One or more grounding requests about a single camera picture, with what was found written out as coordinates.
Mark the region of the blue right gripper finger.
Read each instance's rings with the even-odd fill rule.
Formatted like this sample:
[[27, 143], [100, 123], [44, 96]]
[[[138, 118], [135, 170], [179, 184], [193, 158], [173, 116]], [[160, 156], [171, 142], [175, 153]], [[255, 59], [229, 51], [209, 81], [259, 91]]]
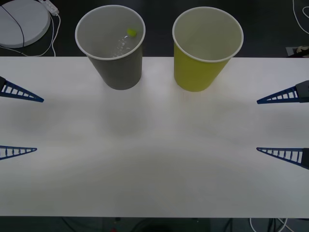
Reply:
[[309, 102], [309, 81], [296, 84], [257, 100], [257, 104]]
[[309, 169], [309, 149], [308, 148], [270, 148], [257, 147], [257, 151], [297, 165], [304, 169]]

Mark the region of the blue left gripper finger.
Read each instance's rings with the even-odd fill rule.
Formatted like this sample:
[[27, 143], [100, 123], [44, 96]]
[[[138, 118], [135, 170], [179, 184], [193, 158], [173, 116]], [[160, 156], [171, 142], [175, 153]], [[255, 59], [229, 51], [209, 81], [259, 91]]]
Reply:
[[0, 146], [0, 160], [22, 156], [37, 151], [33, 147]]
[[3, 77], [0, 78], [0, 96], [33, 102], [44, 102], [43, 98], [12, 82], [7, 81]]

